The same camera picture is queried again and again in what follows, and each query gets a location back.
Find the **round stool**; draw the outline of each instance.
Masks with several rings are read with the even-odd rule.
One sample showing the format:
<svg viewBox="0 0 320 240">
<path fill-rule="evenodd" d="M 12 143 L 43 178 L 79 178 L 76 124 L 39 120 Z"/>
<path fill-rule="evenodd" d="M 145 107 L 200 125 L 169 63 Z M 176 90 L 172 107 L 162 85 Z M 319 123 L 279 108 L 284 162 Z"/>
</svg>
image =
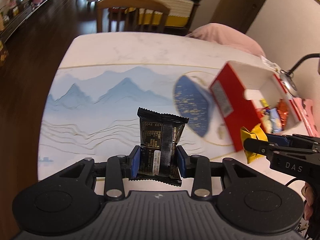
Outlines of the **round stool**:
<svg viewBox="0 0 320 240">
<path fill-rule="evenodd" d="M 87 0 L 87 1 L 88 1 L 87 7 L 88 7 L 88 10 L 90 10 L 91 3 L 94 2 L 95 3 L 94 7 L 96 7 L 97 1 L 99 1 L 99 0 Z"/>
</svg>

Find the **screw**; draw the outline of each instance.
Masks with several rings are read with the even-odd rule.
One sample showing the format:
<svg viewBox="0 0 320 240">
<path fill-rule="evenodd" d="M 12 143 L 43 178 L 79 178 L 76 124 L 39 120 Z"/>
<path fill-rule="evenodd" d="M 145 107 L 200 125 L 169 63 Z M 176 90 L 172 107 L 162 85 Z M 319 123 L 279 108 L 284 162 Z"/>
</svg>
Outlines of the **screw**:
<svg viewBox="0 0 320 240">
<path fill-rule="evenodd" d="M 207 197 L 210 195 L 210 191 L 204 188 L 199 188 L 195 190 L 195 195 L 198 197 Z"/>
<path fill-rule="evenodd" d="M 114 197 L 114 198 L 116 198 L 116 197 L 120 197 L 120 196 L 122 195 L 122 191 L 119 190 L 119 189 L 113 188 L 113 189 L 109 189 L 109 190 L 106 192 L 106 194 L 107 194 L 108 197 Z"/>
</svg>

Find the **door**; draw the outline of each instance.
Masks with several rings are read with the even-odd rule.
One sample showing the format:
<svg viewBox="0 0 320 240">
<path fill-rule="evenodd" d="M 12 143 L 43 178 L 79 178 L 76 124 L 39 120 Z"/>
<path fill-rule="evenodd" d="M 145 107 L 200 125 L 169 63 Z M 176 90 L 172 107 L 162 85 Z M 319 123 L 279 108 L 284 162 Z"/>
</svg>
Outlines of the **door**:
<svg viewBox="0 0 320 240">
<path fill-rule="evenodd" d="M 220 0 L 211 22 L 246 33 L 265 0 Z"/>
</svg>

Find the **dark wood floor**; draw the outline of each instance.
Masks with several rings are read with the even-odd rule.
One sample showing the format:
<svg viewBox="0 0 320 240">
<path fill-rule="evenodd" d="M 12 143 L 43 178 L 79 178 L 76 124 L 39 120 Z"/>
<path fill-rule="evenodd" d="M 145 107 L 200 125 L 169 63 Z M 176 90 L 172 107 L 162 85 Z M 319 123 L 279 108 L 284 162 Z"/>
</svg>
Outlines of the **dark wood floor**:
<svg viewBox="0 0 320 240">
<path fill-rule="evenodd" d="M 56 70 L 72 40 L 96 32 L 84 0 L 49 0 L 6 42 L 0 67 L 0 239 L 18 232 L 15 195 L 37 181 L 42 113 Z"/>
</svg>

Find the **wooden chair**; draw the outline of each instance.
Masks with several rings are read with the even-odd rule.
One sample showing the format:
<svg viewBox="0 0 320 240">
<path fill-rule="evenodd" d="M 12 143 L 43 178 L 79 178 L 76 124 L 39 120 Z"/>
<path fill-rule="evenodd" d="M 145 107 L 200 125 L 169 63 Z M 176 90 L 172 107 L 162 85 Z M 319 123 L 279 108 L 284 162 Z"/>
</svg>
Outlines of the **wooden chair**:
<svg viewBox="0 0 320 240">
<path fill-rule="evenodd" d="M 107 8 L 135 8 L 133 12 L 126 13 L 125 15 L 125 24 L 124 24 L 124 31 L 144 31 L 145 30 L 145 15 L 146 10 L 151 10 L 152 15 L 150 19 L 150 23 L 148 24 L 148 32 L 151 32 L 156 25 L 152 25 L 153 18 L 155 12 L 161 12 L 162 17 L 160 24 L 157 25 L 156 32 L 163 33 L 164 24 L 167 20 L 167 17 L 170 12 L 170 8 L 165 6 L 164 4 L 155 1 L 155 0 L 100 0 L 97 2 L 97 32 L 102 32 L 102 14 L 103 10 Z M 142 21 L 139 27 L 139 11 L 140 8 L 144 9 L 144 13 L 142 14 Z M 113 11 L 109 10 L 109 26 L 108 31 L 111 32 L 111 23 L 113 20 Z M 119 31 L 120 21 L 122 19 L 123 10 L 117 10 L 117 27 L 116 31 Z"/>
</svg>

